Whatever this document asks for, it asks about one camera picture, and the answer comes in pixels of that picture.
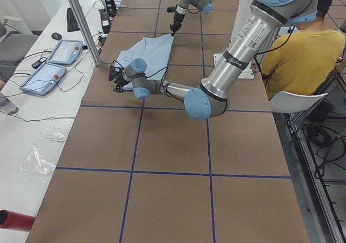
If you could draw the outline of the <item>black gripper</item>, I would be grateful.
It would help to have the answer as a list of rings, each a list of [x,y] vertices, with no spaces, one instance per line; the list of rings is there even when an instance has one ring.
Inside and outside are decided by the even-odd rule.
[[[115,71],[116,87],[114,88],[114,91],[116,93],[123,93],[124,92],[123,87],[125,85],[127,85],[127,80],[126,80],[126,78],[123,75],[124,75],[124,71],[123,70]]]
[[[179,31],[179,29],[182,26],[182,22],[184,18],[185,18],[185,14],[180,14],[178,12],[175,12],[174,22],[170,24],[171,36],[174,36],[175,33]]]

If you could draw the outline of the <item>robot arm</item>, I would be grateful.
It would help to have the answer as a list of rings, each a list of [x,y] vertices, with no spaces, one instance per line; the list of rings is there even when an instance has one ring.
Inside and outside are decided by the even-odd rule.
[[[223,52],[213,71],[196,88],[165,80],[151,80],[146,74],[147,63],[135,58],[129,65],[112,65],[109,81],[114,90],[123,92],[131,84],[135,97],[147,98],[151,94],[164,94],[184,103],[185,111],[196,120],[222,115],[229,106],[228,90],[241,72],[258,53],[272,30],[312,22],[316,18],[318,0],[253,0],[250,15],[235,39]]]
[[[190,5],[199,11],[208,14],[211,12],[212,4],[215,0],[179,0],[175,6],[167,8],[168,13],[174,13],[174,21],[170,24],[171,36],[174,36],[182,26],[185,14]]]

